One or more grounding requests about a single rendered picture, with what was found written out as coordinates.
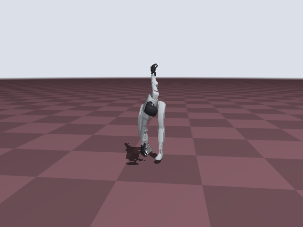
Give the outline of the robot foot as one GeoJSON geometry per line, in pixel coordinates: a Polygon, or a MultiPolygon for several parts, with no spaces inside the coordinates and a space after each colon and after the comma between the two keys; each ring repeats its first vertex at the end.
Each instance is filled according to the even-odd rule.
{"type": "Polygon", "coordinates": [[[162,158],[163,158],[163,153],[161,154],[161,152],[160,152],[155,159],[161,160],[162,158]]]}
{"type": "MultiPolygon", "coordinates": [[[[149,154],[150,152],[152,152],[152,151],[153,151],[153,149],[152,149],[152,147],[150,147],[150,149],[149,149],[149,150],[147,150],[147,149],[146,149],[145,151],[146,151],[146,153],[147,153],[147,154],[149,154]]],[[[145,154],[145,155],[146,155],[146,154],[145,154]]]]}

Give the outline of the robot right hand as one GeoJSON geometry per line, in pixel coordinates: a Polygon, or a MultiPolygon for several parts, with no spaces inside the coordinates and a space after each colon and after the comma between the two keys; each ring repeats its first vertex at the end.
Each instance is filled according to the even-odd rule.
{"type": "Polygon", "coordinates": [[[146,157],[145,154],[147,155],[147,153],[145,151],[145,146],[146,146],[146,143],[144,143],[143,146],[141,145],[141,155],[143,155],[144,157],[146,157]]]}

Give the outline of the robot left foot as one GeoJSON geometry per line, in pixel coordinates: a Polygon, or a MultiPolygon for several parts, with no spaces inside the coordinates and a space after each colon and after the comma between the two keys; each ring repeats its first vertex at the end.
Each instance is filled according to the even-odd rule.
{"type": "Polygon", "coordinates": [[[163,153],[161,154],[161,152],[160,152],[155,159],[161,160],[162,158],[163,158],[163,153]]]}

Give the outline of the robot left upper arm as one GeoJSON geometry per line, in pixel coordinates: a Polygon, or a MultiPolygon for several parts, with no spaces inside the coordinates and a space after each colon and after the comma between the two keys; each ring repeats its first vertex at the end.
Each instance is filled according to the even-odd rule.
{"type": "Polygon", "coordinates": [[[154,99],[154,100],[157,100],[157,98],[159,97],[159,92],[158,92],[157,87],[158,87],[158,84],[155,85],[155,84],[152,83],[152,85],[151,85],[151,88],[152,88],[151,96],[152,96],[152,99],[154,99]]]}

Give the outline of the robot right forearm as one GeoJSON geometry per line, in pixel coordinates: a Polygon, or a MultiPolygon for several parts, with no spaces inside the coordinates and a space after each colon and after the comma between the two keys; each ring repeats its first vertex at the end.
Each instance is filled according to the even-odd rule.
{"type": "Polygon", "coordinates": [[[144,129],[141,128],[141,145],[143,146],[144,143],[146,143],[146,133],[144,133],[144,129]]]}

